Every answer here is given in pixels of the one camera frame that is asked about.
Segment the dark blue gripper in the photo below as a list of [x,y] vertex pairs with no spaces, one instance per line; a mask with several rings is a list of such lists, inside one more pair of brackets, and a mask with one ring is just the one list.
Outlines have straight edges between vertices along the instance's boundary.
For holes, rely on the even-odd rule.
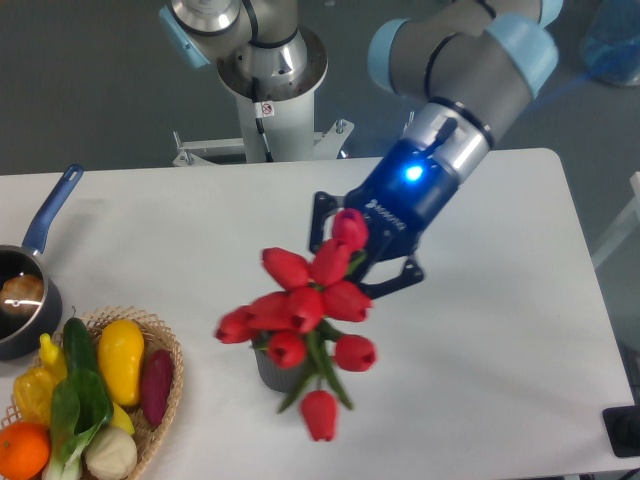
[[404,257],[398,275],[379,283],[357,283],[360,291],[375,300],[425,279],[416,256],[420,236],[434,220],[459,187],[459,177],[434,158],[440,144],[421,149],[407,140],[400,140],[376,165],[369,176],[347,195],[334,196],[318,191],[313,197],[308,250],[316,254],[321,246],[334,238],[329,220],[346,208],[353,208],[369,218],[369,239],[366,250],[380,248],[383,233],[392,233],[392,240],[380,251],[380,261]]

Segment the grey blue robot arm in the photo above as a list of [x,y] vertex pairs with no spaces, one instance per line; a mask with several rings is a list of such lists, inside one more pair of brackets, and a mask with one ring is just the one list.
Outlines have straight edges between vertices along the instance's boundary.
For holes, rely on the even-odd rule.
[[[309,248],[326,220],[360,211],[370,237],[350,280],[376,299],[423,279],[420,237],[521,112],[558,62],[547,26],[558,1],[454,1],[425,21],[382,25],[368,49],[371,79],[423,108],[363,183],[342,197],[315,195]],[[308,160],[314,93],[328,60],[294,1],[170,1],[159,13],[182,58],[214,65],[235,96],[250,163]]]

